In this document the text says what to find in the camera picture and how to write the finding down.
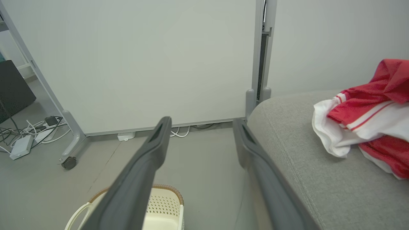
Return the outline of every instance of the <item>metal frame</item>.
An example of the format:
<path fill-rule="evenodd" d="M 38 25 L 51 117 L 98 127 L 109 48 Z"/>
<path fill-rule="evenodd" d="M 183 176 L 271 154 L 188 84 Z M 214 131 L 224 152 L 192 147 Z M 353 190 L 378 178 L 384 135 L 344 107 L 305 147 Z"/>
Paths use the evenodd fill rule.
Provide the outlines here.
<path fill-rule="evenodd" d="M 271 48 L 273 45 L 274 26 L 276 21 L 277 0 L 266 0 L 264 33 L 268 34 L 265 55 L 264 68 L 261 80 L 260 102 L 271 97 L 271 88 L 267 87 L 268 71 L 270 70 Z"/>
<path fill-rule="evenodd" d="M 257 101 L 258 72 L 260 67 L 261 33 L 263 30 L 264 1 L 256 1 L 256 19 L 254 29 L 253 77 L 252 88 L 246 92 L 246 119 L 253 112 Z"/>
<path fill-rule="evenodd" d="M 0 12 L 1 12 L 2 18 L 4 19 L 5 23 L 7 24 L 10 30 L 10 33 L 15 38 L 16 43 L 19 46 L 20 50 L 22 51 L 23 55 L 25 56 L 27 60 L 31 62 L 31 67 L 33 71 L 37 75 L 39 81 L 41 82 L 48 96 L 51 98 L 52 102 L 57 107 L 58 111 L 60 112 L 62 117 L 65 119 L 65 121 L 67 122 L 68 126 L 71 128 L 74 134 L 74 138 L 72 142 L 66 148 L 66 150 L 62 153 L 61 157 L 58 158 L 58 161 L 56 161 L 56 163 L 61 164 L 80 146 L 80 144 L 84 141 L 86 137 L 84 133 L 82 132 L 81 128 L 79 127 L 78 123 L 75 121 L 75 119 L 71 115 L 71 113 L 63 109 L 57 97 L 52 92 L 50 86 L 48 85 L 47 81 L 44 78 L 44 75 L 41 73 L 40 69 L 38 68 L 37 64 L 35 63 L 33 59 L 33 56 L 31 56 L 30 52 L 28 51 L 27 46 L 25 45 L 23 39 L 21 38 L 19 32 L 17 31 L 17 28 L 15 27 L 13 21 L 11 20 L 1 0 L 0 0 Z"/>

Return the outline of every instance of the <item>gray sofa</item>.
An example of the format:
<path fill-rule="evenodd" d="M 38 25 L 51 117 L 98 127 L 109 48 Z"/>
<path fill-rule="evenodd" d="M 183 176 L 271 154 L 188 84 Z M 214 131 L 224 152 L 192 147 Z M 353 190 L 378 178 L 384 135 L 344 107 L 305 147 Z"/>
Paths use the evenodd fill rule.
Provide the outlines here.
<path fill-rule="evenodd" d="M 313 105 L 339 93 L 319 91 L 259 104 L 248 126 L 321 229 L 409 229 L 409 181 L 366 159 L 328 154 L 314 133 Z"/>

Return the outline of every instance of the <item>white wall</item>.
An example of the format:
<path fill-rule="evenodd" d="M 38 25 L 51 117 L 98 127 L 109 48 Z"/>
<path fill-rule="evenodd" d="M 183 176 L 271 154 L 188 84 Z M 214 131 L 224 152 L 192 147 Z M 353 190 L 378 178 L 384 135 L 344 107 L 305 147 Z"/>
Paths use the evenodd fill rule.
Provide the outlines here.
<path fill-rule="evenodd" d="M 272 96 L 367 83 L 385 58 L 409 59 L 407 0 L 278 0 Z"/>
<path fill-rule="evenodd" d="M 256 0 L 1 0 L 84 133 L 245 116 Z"/>
<path fill-rule="evenodd" d="M 16 67 L 27 64 L 8 30 L 0 32 L 0 51 L 4 58 L 6 60 L 12 60 Z M 19 70 L 19 72 L 24 78 L 31 77 L 34 74 L 30 66 Z"/>

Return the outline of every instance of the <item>white stripe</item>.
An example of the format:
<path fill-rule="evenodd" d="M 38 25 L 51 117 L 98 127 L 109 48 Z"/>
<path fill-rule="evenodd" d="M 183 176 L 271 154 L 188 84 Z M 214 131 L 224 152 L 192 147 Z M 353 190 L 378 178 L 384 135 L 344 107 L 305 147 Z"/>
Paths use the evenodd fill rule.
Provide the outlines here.
<path fill-rule="evenodd" d="M 339 97 L 341 98 L 342 102 L 346 101 L 346 96 L 343 93 L 339 93 Z"/>
<path fill-rule="evenodd" d="M 364 122 L 366 119 L 368 119 L 370 116 L 372 116 L 373 114 L 375 114 L 377 111 L 379 111 L 382 107 L 384 107 L 385 105 L 391 103 L 392 101 L 385 101 L 382 102 L 378 105 L 376 105 L 375 107 L 373 107 L 372 109 L 370 109 L 370 111 L 366 112 L 364 115 L 362 115 L 360 118 L 356 119 L 354 122 L 346 125 L 346 127 L 348 129 L 353 129 L 356 126 L 360 125 L 362 122 Z"/>
<path fill-rule="evenodd" d="M 334 97 L 335 100 L 337 100 L 337 104 L 339 105 L 341 103 L 341 100 L 338 97 Z"/>

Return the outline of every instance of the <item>red and white clothing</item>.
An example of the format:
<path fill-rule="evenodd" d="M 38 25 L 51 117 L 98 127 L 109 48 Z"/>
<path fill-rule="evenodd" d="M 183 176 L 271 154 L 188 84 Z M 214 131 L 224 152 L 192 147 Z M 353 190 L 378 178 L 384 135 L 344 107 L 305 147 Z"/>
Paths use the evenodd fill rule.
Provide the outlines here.
<path fill-rule="evenodd" d="M 396 176 L 409 178 L 409 167 L 404 170 L 407 176 L 397 174 L 397 165 L 392 166 L 393 161 L 380 157 L 395 156 L 395 150 L 395 153 L 385 153 L 388 148 L 379 149 L 388 143 L 409 142 L 409 61 L 385 59 L 368 84 L 343 90 L 333 99 L 315 104 L 314 108 L 312 126 L 328 153 L 346 157 L 351 144 L 366 142 L 360 145 L 365 153 L 386 162 Z M 399 138 L 399 141 L 391 142 L 390 138 Z M 405 153 L 399 154 L 399 160 L 409 166 L 409 154 Z"/>

